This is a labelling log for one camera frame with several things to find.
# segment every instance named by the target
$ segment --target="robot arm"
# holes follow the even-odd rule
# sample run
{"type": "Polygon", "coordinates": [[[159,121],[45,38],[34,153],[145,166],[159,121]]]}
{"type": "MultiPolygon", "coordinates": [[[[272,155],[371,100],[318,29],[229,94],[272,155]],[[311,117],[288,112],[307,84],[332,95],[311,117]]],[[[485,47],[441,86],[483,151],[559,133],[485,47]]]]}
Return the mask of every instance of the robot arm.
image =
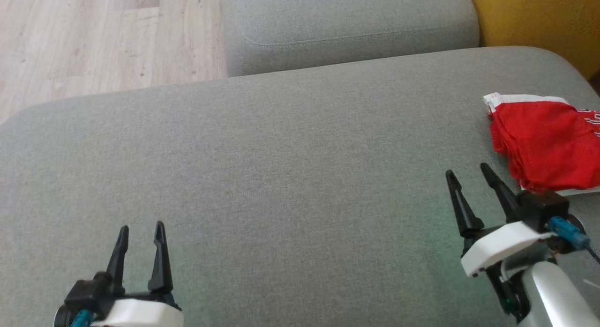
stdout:
{"type": "Polygon", "coordinates": [[[600,320],[554,258],[558,253],[588,250],[598,260],[583,226],[568,214],[568,200],[551,191],[515,196],[489,165],[480,167],[502,205],[506,225],[485,229],[454,173],[446,172],[458,231],[465,238],[461,263],[466,275],[485,272],[502,309],[519,326],[600,327],[600,320]]]}
{"type": "Polygon", "coordinates": [[[129,228],[121,228],[105,272],[79,280],[56,312],[54,327],[183,327],[184,316],[171,291],[173,280],[165,225],[154,234],[156,255],[148,292],[126,293],[123,282],[129,228]]]}

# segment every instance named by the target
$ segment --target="gray sofa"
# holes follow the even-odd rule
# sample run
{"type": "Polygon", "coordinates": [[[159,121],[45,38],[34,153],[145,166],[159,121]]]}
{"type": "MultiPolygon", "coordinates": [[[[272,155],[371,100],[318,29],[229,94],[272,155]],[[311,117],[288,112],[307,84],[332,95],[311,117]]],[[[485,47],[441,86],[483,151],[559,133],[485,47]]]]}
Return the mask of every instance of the gray sofa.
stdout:
{"type": "Polygon", "coordinates": [[[223,0],[230,76],[477,47],[471,0],[223,0]]]}
{"type": "MultiPolygon", "coordinates": [[[[131,229],[124,285],[166,224],[186,326],[513,326],[465,276],[444,180],[503,223],[481,97],[600,98],[559,56],[450,50],[56,101],[0,126],[0,319],[42,326],[131,229]]],[[[600,241],[600,196],[570,198],[600,241]]],[[[598,265],[559,258],[596,314],[598,265]]]]}

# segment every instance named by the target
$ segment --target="blue cable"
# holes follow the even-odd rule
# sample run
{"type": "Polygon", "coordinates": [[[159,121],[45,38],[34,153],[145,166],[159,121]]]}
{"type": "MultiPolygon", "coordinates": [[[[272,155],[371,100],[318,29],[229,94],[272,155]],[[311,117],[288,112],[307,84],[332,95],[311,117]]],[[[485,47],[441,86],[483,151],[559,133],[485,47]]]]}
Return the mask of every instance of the blue cable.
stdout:
{"type": "Polygon", "coordinates": [[[71,327],[90,327],[93,320],[94,316],[92,315],[92,312],[81,310],[77,316],[75,316],[75,320],[71,323],[71,327]]]}
{"type": "Polygon", "coordinates": [[[587,250],[590,246],[590,238],[581,233],[581,230],[577,226],[563,218],[558,216],[552,217],[548,228],[559,237],[566,239],[577,251],[587,250]]]}

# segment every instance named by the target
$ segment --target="yellow cushion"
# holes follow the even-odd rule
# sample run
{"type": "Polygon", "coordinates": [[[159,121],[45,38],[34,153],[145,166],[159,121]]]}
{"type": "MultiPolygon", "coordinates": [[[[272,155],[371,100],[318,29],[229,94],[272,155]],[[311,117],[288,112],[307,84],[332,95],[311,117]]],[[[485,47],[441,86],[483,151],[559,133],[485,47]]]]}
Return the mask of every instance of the yellow cushion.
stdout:
{"type": "Polygon", "coordinates": [[[600,0],[473,0],[484,46],[527,45],[566,58],[585,78],[600,69],[600,0]]]}

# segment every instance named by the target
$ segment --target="red towel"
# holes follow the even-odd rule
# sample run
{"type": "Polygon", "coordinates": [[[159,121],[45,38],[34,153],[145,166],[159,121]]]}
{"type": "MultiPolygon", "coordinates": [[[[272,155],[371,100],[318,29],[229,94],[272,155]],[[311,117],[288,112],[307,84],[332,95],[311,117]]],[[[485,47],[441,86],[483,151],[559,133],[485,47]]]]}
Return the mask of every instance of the red towel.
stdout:
{"type": "Polygon", "coordinates": [[[484,96],[494,150],[528,190],[600,186],[600,112],[536,95],[484,96]]]}

